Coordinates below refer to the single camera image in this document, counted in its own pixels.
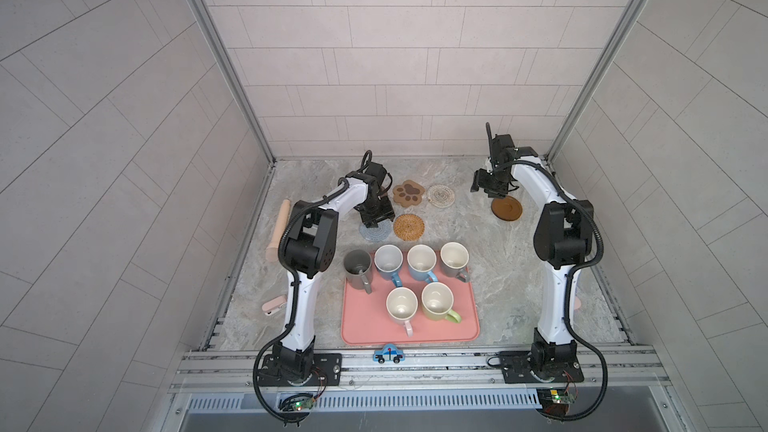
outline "wooden rolling pin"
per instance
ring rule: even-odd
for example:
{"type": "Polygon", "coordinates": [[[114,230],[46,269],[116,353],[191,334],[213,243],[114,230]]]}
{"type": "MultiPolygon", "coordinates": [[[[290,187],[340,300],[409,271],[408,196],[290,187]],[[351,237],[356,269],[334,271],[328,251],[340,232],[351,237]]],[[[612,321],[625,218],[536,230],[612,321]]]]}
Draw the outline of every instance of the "wooden rolling pin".
{"type": "Polygon", "coordinates": [[[283,200],[283,205],[280,206],[280,212],[277,213],[277,220],[275,220],[275,228],[272,231],[272,240],[269,245],[266,246],[266,261],[277,262],[277,247],[280,245],[280,237],[283,236],[283,232],[288,224],[288,214],[290,213],[290,200],[287,198],[283,200]]]}

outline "blue toy car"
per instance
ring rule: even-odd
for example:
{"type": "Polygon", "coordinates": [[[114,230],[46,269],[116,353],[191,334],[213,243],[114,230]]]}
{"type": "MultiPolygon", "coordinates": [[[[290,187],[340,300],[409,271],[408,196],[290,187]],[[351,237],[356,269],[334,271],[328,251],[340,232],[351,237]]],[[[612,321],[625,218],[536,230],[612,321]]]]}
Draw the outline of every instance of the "blue toy car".
{"type": "Polygon", "coordinates": [[[381,350],[377,350],[373,354],[373,360],[383,364],[384,362],[391,360],[395,364],[399,364],[400,360],[405,360],[402,354],[402,350],[398,349],[394,344],[387,344],[381,350]]]}

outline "tray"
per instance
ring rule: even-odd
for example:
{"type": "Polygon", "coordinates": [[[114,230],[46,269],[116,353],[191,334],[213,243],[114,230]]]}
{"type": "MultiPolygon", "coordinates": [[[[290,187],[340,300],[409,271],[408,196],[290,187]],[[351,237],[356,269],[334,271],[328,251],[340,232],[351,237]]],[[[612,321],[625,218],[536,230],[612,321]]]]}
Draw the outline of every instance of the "tray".
{"type": "Polygon", "coordinates": [[[475,307],[475,294],[472,283],[464,283],[457,278],[447,277],[441,268],[440,251],[437,254],[435,275],[453,292],[453,310],[462,316],[462,322],[456,324],[448,320],[431,321],[422,312],[422,290],[427,285],[411,277],[408,273],[406,252],[403,253],[400,280],[404,287],[414,291],[418,298],[418,311],[411,320],[413,336],[408,337],[403,326],[389,318],[386,311],[386,296],[395,288],[392,281],[385,280],[373,268],[371,281],[372,293],[360,291],[344,281],[344,306],[341,321],[341,338],[348,345],[424,344],[428,342],[466,342],[474,341],[480,335],[480,322],[475,307]]]}

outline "cup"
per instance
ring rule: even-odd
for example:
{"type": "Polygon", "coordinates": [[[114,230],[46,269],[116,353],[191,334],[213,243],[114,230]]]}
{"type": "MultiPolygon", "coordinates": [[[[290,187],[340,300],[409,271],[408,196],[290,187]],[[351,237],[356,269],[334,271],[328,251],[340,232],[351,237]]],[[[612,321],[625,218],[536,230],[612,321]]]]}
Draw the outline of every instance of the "cup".
{"type": "Polygon", "coordinates": [[[408,287],[396,287],[386,296],[386,311],[397,324],[406,328],[409,337],[413,336],[411,319],[416,315],[418,299],[408,287]]]}
{"type": "Polygon", "coordinates": [[[469,282],[469,252],[464,245],[458,242],[448,242],[440,249],[440,260],[442,260],[442,272],[455,277],[462,282],[469,282]]]}
{"type": "Polygon", "coordinates": [[[431,247],[419,244],[408,251],[408,272],[417,281],[437,282],[437,276],[432,271],[435,265],[437,265],[437,254],[431,247]]]}
{"type": "Polygon", "coordinates": [[[373,255],[376,270],[385,280],[391,280],[395,287],[402,287],[398,272],[402,267],[402,251],[395,245],[382,245],[373,255]]]}
{"type": "Polygon", "coordinates": [[[453,292],[447,285],[433,282],[427,284],[422,290],[422,310],[429,320],[447,319],[458,324],[462,321],[462,316],[451,307],[453,307],[453,292]]]}
{"type": "Polygon", "coordinates": [[[358,248],[345,255],[344,270],[346,270],[346,280],[352,288],[364,290],[367,294],[372,292],[373,270],[371,270],[371,255],[368,252],[358,248]]]}

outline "tiled wall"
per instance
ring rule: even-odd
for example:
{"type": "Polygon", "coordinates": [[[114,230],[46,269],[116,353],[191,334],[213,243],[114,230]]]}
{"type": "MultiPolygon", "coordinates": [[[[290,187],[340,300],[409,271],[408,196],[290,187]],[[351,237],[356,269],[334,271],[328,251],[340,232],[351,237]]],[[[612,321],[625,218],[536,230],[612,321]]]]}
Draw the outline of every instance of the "tiled wall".
{"type": "Polygon", "coordinates": [[[766,39],[768,0],[650,0],[554,163],[699,431],[768,430],[766,39]]]}
{"type": "Polygon", "coordinates": [[[274,153],[546,152],[627,0],[206,0],[274,153]]]}
{"type": "Polygon", "coordinates": [[[185,0],[0,0],[0,430],[139,430],[265,170],[185,0]]]}

